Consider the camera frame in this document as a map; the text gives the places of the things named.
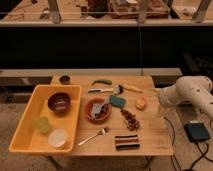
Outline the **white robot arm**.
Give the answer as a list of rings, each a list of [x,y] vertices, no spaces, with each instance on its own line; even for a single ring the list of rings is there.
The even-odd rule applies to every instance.
[[[213,120],[213,82],[206,76],[183,76],[172,86],[160,90],[158,98],[163,107],[190,102]]]

